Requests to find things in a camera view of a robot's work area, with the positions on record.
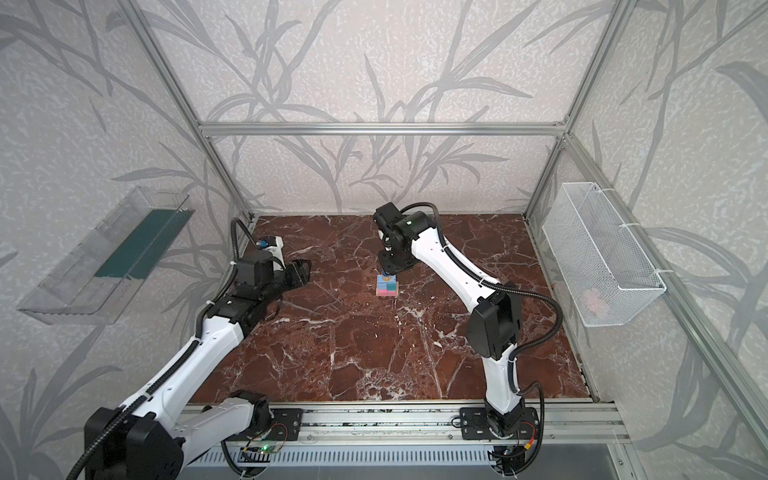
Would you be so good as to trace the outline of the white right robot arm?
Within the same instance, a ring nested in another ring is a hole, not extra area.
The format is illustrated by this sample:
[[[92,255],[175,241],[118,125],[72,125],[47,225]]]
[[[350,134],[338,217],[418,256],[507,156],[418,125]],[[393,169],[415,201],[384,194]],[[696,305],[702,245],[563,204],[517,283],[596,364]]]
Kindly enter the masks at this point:
[[[529,390],[519,386],[517,357],[560,331],[564,321],[561,306],[549,296],[502,284],[471,263],[447,240],[439,210],[430,202],[403,209],[389,202],[375,210],[373,221],[383,245],[378,259],[384,274],[397,275],[423,263],[465,305],[469,312],[466,339],[483,363],[490,431],[498,438],[509,438],[522,422],[524,396]],[[555,323],[540,337],[521,342],[525,298],[547,304],[555,313]]]

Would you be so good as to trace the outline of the clear plastic wall tray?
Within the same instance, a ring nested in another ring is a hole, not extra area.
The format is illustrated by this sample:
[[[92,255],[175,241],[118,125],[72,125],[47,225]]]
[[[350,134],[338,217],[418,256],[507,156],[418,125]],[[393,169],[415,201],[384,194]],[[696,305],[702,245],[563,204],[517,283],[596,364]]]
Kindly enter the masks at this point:
[[[111,325],[194,214],[189,195],[134,188],[18,305],[47,325]]]

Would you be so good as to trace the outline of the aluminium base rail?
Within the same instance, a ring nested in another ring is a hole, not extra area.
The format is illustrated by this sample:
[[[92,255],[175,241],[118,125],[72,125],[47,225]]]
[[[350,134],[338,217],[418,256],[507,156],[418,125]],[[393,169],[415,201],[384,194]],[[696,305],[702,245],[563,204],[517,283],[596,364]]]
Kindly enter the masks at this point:
[[[523,444],[531,437],[529,425],[521,427],[525,436],[488,439],[480,429],[460,417],[463,408],[481,408],[481,401],[342,401],[273,402],[271,408],[298,408],[299,436],[294,446],[352,445],[459,445],[468,432],[472,444]],[[584,399],[547,399],[541,431],[544,445],[627,444],[630,436],[621,415],[611,403],[591,403]]]

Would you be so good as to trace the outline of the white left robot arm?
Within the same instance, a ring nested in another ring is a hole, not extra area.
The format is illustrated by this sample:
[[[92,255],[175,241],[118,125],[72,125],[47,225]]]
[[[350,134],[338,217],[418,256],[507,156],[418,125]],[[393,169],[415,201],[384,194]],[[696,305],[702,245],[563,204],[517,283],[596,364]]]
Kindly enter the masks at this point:
[[[219,363],[266,319],[270,305],[308,284],[308,259],[284,262],[275,244],[236,260],[234,290],[209,304],[186,345],[141,389],[114,409],[100,408],[84,427],[84,452],[71,479],[175,479],[232,436],[260,436],[275,426],[262,394],[238,391],[183,421],[189,400]]]

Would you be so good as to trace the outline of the aluminium enclosure frame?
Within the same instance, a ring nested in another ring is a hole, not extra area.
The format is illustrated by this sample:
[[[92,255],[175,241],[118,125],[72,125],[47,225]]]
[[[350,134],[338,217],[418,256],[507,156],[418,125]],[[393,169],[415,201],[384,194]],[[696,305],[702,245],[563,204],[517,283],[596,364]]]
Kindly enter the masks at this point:
[[[136,1],[121,1],[118,4],[120,16],[136,37],[163,82],[174,104],[179,109],[192,142],[213,167],[217,177],[224,183],[230,197],[246,217],[253,212],[243,194],[234,184],[231,174],[215,152],[210,137],[245,135],[288,135],[288,136],[552,136],[555,150],[550,155],[541,174],[532,199],[538,201],[545,183],[551,178],[559,157],[567,152],[578,166],[582,175],[599,185],[606,194],[609,204],[624,220],[634,222],[633,213],[624,204],[620,195],[612,188],[610,180],[598,167],[583,143],[574,133],[577,119],[583,112],[591,91],[597,85],[610,55],[617,46],[636,4],[633,1],[616,1],[612,5],[608,23],[597,50],[590,60],[585,77],[577,90],[576,98],[567,117],[560,122],[515,122],[515,123],[395,123],[395,122],[201,122],[192,109],[191,101],[183,92],[178,77],[154,35],[147,17]],[[693,296],[682,281],[671,275],[664,299],[694,345],[705,365],[720,385],[733,408],[749,429],[760,447],[767,446],[767,398],[757,384],[749,377],[735,354],[726,346],[712,323],[705,317]]]

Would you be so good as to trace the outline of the pink object in basket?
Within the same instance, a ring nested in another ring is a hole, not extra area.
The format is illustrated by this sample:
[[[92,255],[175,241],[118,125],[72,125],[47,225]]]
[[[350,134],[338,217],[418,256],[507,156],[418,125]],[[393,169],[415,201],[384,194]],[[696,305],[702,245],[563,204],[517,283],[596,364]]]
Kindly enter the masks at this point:
[[[610,310],[610,305],[603,297],[602,293],[594,288],[583,292],[582,301],[587,309],[598,318],[605,318]]]

